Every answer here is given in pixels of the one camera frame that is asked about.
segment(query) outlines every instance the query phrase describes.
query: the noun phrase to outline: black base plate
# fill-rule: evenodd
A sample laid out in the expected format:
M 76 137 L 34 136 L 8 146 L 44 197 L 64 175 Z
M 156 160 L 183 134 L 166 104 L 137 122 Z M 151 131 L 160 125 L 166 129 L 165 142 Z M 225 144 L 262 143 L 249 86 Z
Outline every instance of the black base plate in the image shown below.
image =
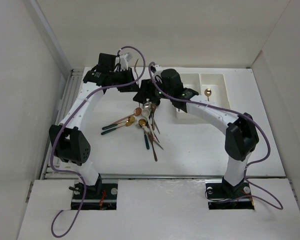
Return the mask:
M 212 188 L 212 194 L 208 193 L 208 188 L 211 187 Z M 235 199 L 235 198 L 239 198 L 242 196 L 245 196 L 245 192 L 244 192 L 244 187 L 250 187 L 249 183 L 247 182 L 243 182 L 239 188 L 236 190 L 235 193 L 232 193 L 231 195 L 229 195 L 227 192 L 224 191 L 223 189 L 223 183 L 221 182 L 209 182 L 205 184 L 205 189 L 206 189 L 206 196 L 208 199 L 213 199 L 213 200 L 217 200 L 217 199 Z
M 118 189 L 117 183 L 103 183 L 102 188 L 100 191 L 100 194 L 97 194 L 95 191 L 87 191 L 85 200 L 100 200 L 103 195 L 102 192 L 105 190 L 105 197 L 104 200 L 117 200 L 118 194 L 111 194 L 111 189 Z M 83 197 L 83 192 L 80 192 L 80 194 L 73 194 L 72 199 L 73 200 L 81 200 Z

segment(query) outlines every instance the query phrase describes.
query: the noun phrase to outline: spoon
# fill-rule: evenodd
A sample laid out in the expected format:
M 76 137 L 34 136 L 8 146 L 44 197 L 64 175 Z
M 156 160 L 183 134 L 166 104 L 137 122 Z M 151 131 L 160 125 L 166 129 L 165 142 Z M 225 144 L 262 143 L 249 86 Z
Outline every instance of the spoon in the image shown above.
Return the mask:
M 152 112 L 152 130 L 155 130 L 155 111 L 157 109 L 157 105 L 151 103 L 150 108 Z
M 151 109 L 151 102 L 147 101 L 145 104 L 142 105 L 142 107 L 143 107 L 143 109 L 149 109 L 150 110 Z M 156 123 L 156 120 L 153 120 L 153 121 L 154 121 L 154 126 L 156 127 L 156 130 L 160 134 L 159 128 L 158 128 L 157 123 Z
M 149 146 L 149 142 L 148 142 L 148 138 L 147 138 L 147 132 L 145 130 L 145 125 L 146 125 L 146 120 L 145 119 L 140 119 L 138 121 L 138 124 L 139 126 L 142 126 L 142 129 L 143 129 L 143 135 L 144 135 L 144 141 L 145 141 L 145 147 L 146 149 L 150 149 L 150 146 Z
M 134 116 L 131 116 L 130 119 L 129 119 L 129 121 L 128 121 L 126 124 L 124 124 L 124 125 L 122 125 L 122 126 L 119 126 L 119 127 L 116 127 L 116 128 L 111 128 L 111 129 L 109 129 L 109 130 L 103 131 L 103 132 L 101 133 L 101 135 L 108 134 L 108 133 L 110 133 L 110 132 L 112 132 L 112 131 L 114 131 L 114 130 L 117 130 L 117 129 L 121 128 L 121 127 L 124 127 L 124 126 L 129 127 L 129 126 L 132 125 L 134 122 L 135 122 L 135 117 L 134 117 Z
M 102 130 L 111 129 L 111 128 L 115 127 L 115 126 L 119 126 L 120 124 L 128 123 L 128 122 L 130 121 L 131 118 L 135 118 L 135 117 L 134 117 L 134 116 L 129 116 L 129 117 L 127 118 L 127 120 L 125 120 L 124 122 L 120 122 L 120 123 L 115 123 L 115 124 L 111 124 L 111 125 L 108 125 L 108 126 L 104 126 L 104 127 L 102 128 Z
M 151 146 L 152 146 L 152 151 L 153 151 L 154 160 L 155 160 L 156 162 L 158 162 L 157 154 L 156 154 L 155 147 L 154 147 L 154 136 L 151 135 L 151 134 L 148 132 L 148 137 L 149 137 L 149 140 L 150 140 L 150 143 L 151 143 Z
M 149 125 L 149 122 L 146 122 L 146 123 L 145 123 L 145 126 L 146 126 L 148 129 L 150 129 L 150 126 L 151 126 L 151 125 Z M 159 139 L 158 139 L 158 137 L 157 137 L 156 134 L 154 134 L 153 139 L 156 139 L 156 140 L 160 143 L 160 141 L 159 141 Z
M 150 116 L 150 111 L 149 109 L 143 109 L 141 112 L 142 116 L 144 116 L 146 118 L 146 120 L 148 121 L 148 123 L 150 124 L 150 120 L 149 120 L 149 116 Z M 152 127 L 150 126 L 150 131 L 152 133 L 152 136 L 155 135 L 154 131 L 152 130 Z
M 128 118 L 128 117 L 131 117 L 131 116 L 136 116 L 136 117 L 137 117 L 137 116 L 139 116 L 139 115 L 141 114 L 141 112 L 142 112 L 141 107 L 137 107 L 137 108 L 133 111 L 133 114 L 131 114 L 131 115 L 129 115 L 129 116 L 126 116 L 126 117 L 124 117 L 124 118 L 121 118 L 120 120 L 115 121 L 115 122 L 111 123 L 110 125 L 116 124 L 116 123 L 118 123 L 118 122 L 120 122 L 120 121 L 122 121 L 122 120 L 124 120 L 124 119 L 126 119 L 126 118 Z
M 151 109 L 151 102 L 147 101 L 145 104 L 142 105 L 143 109 Z
M 211 96 L 211 89 L 210 88 L 207 88 L 205 91 L 204 91 L 204 95 L 206 95 L 208 97 L 208 101 L 209 101 L 209 97 Z

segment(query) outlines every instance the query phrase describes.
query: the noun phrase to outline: white tray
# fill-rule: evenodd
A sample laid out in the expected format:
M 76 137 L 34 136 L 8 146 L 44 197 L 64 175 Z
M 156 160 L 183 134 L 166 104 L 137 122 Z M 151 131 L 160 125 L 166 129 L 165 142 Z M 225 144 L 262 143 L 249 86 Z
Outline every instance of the white tray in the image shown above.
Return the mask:
M 219 107 L 229 109 L 225 78 L 223 74 L 214 73 L 180 73 L 185 88 L 193 89 L 200 95 L 205 95 L 206 89 L 211 89 L 209 101 Z M 176 118 L 181 120 L 196 120 L 196 123 L 207 123 L 197 116 L 176 109 Z

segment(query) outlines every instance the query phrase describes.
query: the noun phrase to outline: screw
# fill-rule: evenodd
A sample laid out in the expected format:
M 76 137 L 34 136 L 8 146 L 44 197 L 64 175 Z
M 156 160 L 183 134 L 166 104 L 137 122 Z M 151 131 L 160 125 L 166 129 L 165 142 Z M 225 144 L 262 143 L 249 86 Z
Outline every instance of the screw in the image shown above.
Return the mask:
M 244 191 L 246 194 L 251 193 L 250 187 L 248 187 L 248 186 L 245 186 L 245 187 L 243 188 L 243 191 Z
M 213 194 L 214 193 L 213 188 L 211 186 L 208 186 L 206 188 L 206 192 L 207 192 L 207 194 Z
M 112 195 L 117 195 L 117 193 L 118 193 L 118 189 L 116 189 L 115 187 L 111 189 Z

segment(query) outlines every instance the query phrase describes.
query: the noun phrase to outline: wire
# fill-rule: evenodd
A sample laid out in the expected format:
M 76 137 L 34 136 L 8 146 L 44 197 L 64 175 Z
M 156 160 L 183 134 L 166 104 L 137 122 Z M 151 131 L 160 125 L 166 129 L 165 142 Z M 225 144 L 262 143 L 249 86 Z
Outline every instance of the wire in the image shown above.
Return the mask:
M 100 210 L 102 208 L 102 205 L 104 204 L 105 197 L 106 197 L 106 190 L 103 190 L 103 192 L 102 192 L 102 198 L 99 201 Z
M 208 190 L 205 190 L 205 192 L 204 192 L 205 198 L 208 199 L 208 200 L 210 200 L 210 201 L 212 201 L 212 202 L 221 202 L 221 201 L 229 199 L 229 198 L 224 198 L 224 199 L 220 199 L 220 200 L 213 200 L 213 199 L 208 198 L 207 193 L 208 193 Z
M 247 178 L 247 169 L 249 166 L 251 166 L 252 164 L 257 164 L 257 163 L 261 163 L 263 161 L 265 161 L 269 156 L 270 156 L 270 152 L 271 152 L 271 147 L 270 147 L 270 143 L 269 143 L 269 140 L 266 136 L 266 133 L 262 130 L 262 128 L 255 122 L 253 121 L 250 117 L 238 112 L 238 111 L 235 111 L 235 110 L 231 110 L 231 109 L 226 109 L 226 108 L 223 108 L 223 107 L 219 107 L 219 106 L 214 106 L 214 105 L 209 105 L 209 104 L 206 104 L 206 103 L 203 103 L 203 102 L 198 102 L 198 101 L 191 101 L 191 100 L 185 100 L 185 99 L 179 99 L 179 98 L 175 98 L 173 96 L 170 96 L 168 94 L 166 94 L 165 92 L 163 92 L 160 87 L 157 85 L 156 83 L 156 80 L 154 79 L 154 76 L 152 75 L 152 71 L 151 71 L 151 67 L 155 65 L 154 62 L 151 62 L 148 66 L 148 70 L 149 70 L 149 75 L 150 75 L 150 78 L 151 78 L 151 81 L 153 82 L 153 85 L 155 86 L 155 88 L 161 92 L 167 99 L 170 99 L 170 100 L 174 100 L 174 101 L 178 101 L 178 102 L 182 102 L 182 103 L 190 103 L 190 104 L 197 104 L 197 105 L 201 105 L 201 106 L 205 106 L 205 107 L 208 107 L 208 108 L 212 108 L 212 109 L 216 109 L 216 110 L 221 110 L 221 111 L 224 111 L 224 112 L 228 112 L 228 113 L 232 113 L 232 114 L 236 114 L 238 115 L 239 117 L 251 122 L 253 125 L 255 125 L 255 127 L 260 131 L 261 135 L 263 136 L 264 140 L 265 140 L 265 143 L 266 143 L 266 146 L 267 146 L 267 153 L 265 155 L 265 157 L 261 158 L 260 160 L 255 160 L 255 161 L 252 161 L 252 162 L 249 162 L 247 165 L 246 165 L 246 168 L 244 170 L 244 175 L 243 175 L 243 179 L 249 183 L 250 185 L 252 186 L 255 186 L 256 188 L 258 189 L 261 189 L 262 191 L 266 192 L 267 194 L 269 194 L 271 197 L 274 198 L 274 200 L 280 205 L 280 207 L 270 203 L 269 201 L 259 197 L 259 196 L 254 196 L 254 195 L 246 195 L 246 196 L 240 196 L 240 197 L 237 197 L 237 198 L 234 198 L 234 199 L 230 199 L 230 200 L 225 200 L 225 201 L 219 201 L 218 203 L 229 203 L 229 202 L 232 202 L 234 200 L 239 200 L 239 199 L 243 199 L 243 198 L 256 198 L 256 199 L 259 199 L 267 204 L 269 204 L 270 206 L 276 208 L 276 209 L 279 209 L 279 210 L 282 210 L 284 209 L 284 206 L 282 205 L 282 203 L 279 201 L 279 199 L 273 195 L 271 192 L 269 192 L 268 190 L 264 189 L 263 187 L 261 186 L 258 186 L 256 185 L 255 183 L 252 183 L 248 180 Z
M 81 200 L 80 206 L 79 206 L 79 208 L 78 208 L 78 210 L 77 210 L 77 212 L 76 212 L 76 214 L 75 214 L 75 216 L 74 216 L 74 218 L 73 218 L 72 223 L 70 224 L 70 227 L 69 227 L 68 230 L 65 231 L 65 233 L 63 233 L 62 235 L 56 235 L 56 234 L 55 234 L 55 231 L 54 231 L 54 224 L 55 224 L 55 221 L 56 221 L 56 219 L 58 218 L 58 216 L 59 216 L 64 210 L 61 210 L 60 212 L 58 212 L 58 214 L 54 217 L 54 219 L 53 219 L 53 221 L 52 221 L 52 224 L 51 224 L 51 233 L 52 233 L 52 235 L 53 235 L 55 238 L 62 238 L 62 237 L 64 237 L 65 235 L 67 235 L 67 233 L 71 230 L 71 228 L 73 227 L 73 225 L 74 225 L 74 223 L 75 223 L 75 221 L 76 221 L 76 219 L 77 219 L 77 217 L 78 217 L 78 214 L 79 214 L 79 212 L 80 212 L 80 210 L 81 210 L 81 208 L 82 208 L 82 205 L 83 205 L 83 203 L 84 203 L 84 199 L 85 199 L 86 193 L 87 193 L 87 184 L 86 184 L 86 181 L 84 180 L 84 178 L 82 177 L 82 175 L 81 175 L 79 172 L 71 171 L 71 170 L 59 170 L 59 169 L 57 169 L 57 168 L 54 166 L 54 152 L 55 152 L 55 150 L 56 150 L 57 143 L 58 143 L 58 141 L 59 141 L 59 138 L 60 138 L 62 132 L 64 131 L 64 129 L 65 129 L 66 126 L 68 125 L 68 123 L 69 123 L 69 122 L 72 120 L 72 118 L 77 114 L 77 112 L 83 107 L 83 105 L 85 105 L 85 103 L 87 102 L 87 100 L 88 100 L 92 95 L 94 95 L 95 93 L 97 93 L 97 92 L 99 92 L 99 91 L 101 91 L 101 90 L 105 90 L 105 89 L 121 88 L 121 87 L 130 86 L 130 85 L 135 84 L 136 82 L 138 82 L 139 79 L 143 76 L 143 74 L 145 73 L 145 70 L 146 70 L 146 60 L 145 60 L 144 55 L 143 55 L 137 48 L 135 48 L 135 47 L 133 47 L 133 46 L 124 46 L 124 47 L 120 48 L 119 51 L 117 52 L 117 55 L 119 55 L 119 53 L 120 53 L 123 49 L 133 49 L 133 50 L 137 51 L 137 52 L 140 54 L 140 56 L 141 56 L 141 58 L 142 58 L 142 60 L 143 60 L 143 70 L 142 70 L 140 76 L 139 76 L 136 80 L 134 80 L 134 81 L 132 81 L 132 82 L 129 82 L 129 83 L 120 84 L 120 85 L 113 85 L 113 86 L 104 86 L 104 87 L 100 87 L 100 88 L 98 88 L 98 89 L 92 91 L 92 92 L 86 97 L 86 99 L 83 100 L 83 102 L 78 106 L 78 108 L 70 115 L 70 117 L 68 117 L 68 119 L 67 119 L 67 120 L 65 121 L 65 123 L 62 125 L 60 131 L 59 131 L 58 134 L 56 135 L 55 140 L 54 140 L 54 142 L 53 142 L 52 150 L 51 150 L 51 155 L 50 155 L 50 166 L 51 166 L 52 170 L 54 170 L 54 171 L 57 172 L 57 173 L 75 174 L 75 175 L 77 175 L 77 176 L 81 179 L 81 181 L 82 181 L 82 183 L 83 183 L 83 195 L 82 195 L 82 200 Z

